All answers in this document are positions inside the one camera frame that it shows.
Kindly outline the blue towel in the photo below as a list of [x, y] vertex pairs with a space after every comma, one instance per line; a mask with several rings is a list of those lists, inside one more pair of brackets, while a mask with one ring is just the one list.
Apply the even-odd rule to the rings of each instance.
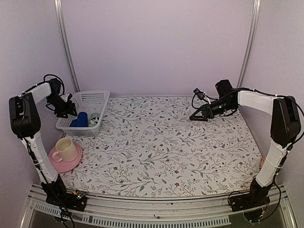
[[74, 119], [70, 127], [88, 127], [88, 116], [86, 112], [79, 112], [77, 119]]

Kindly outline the white plastic basket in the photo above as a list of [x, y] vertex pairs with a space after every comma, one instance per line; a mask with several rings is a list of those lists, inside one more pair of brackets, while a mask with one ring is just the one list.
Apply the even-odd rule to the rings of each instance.
[[71, 101], [76, 107], [76, 116], [59, 118], [56, 128], [70, 136], [97, 136], [106, 110], [110, 92], [105, 90], [75, 93]]

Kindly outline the light green towel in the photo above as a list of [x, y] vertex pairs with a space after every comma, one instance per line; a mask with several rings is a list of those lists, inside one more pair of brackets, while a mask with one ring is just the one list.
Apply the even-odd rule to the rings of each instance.
[[92, 113], [88, 120], [88, 127], [96, 126], [99, 122], [100, 114], [99, 113]]

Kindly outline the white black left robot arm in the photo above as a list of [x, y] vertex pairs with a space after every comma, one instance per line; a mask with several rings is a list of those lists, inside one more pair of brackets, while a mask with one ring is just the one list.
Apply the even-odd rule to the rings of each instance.
[[46, 107], [56, 117], [77, 116], [72, 95], [65, 93], [63, 80], [47, 74], [43, 81], [9, 99], [9, 117], [12, 132], [21, 140], [39, 175], [41, 185], [48, 197], [60, 206], [67, 206], [71, 197], [59, 173], [52, 166], [41, 138], [41, 120], [36, 105], [45, 99]]

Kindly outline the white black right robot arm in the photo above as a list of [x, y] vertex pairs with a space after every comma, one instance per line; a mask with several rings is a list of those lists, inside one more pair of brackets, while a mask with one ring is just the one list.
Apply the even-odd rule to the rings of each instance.
[[232, 197], [230, 203], [247, 203], [249, 207], [267, 202], [267, 195], [275, 183], [291, 151], [302, 137], [300, 116], [304, 114], [293, 96], [273, 95], [249, 88], [233, 88], [230, 81], [221, 80], [215, 85], [218, 98], [196, 108], [191, 121], [207, 121], [226, 111], [235, 111], [239, 106], [249, 107], [271, 115], [269, 151], [258, 175], [250, 184], [249, 193], [241, 199]]

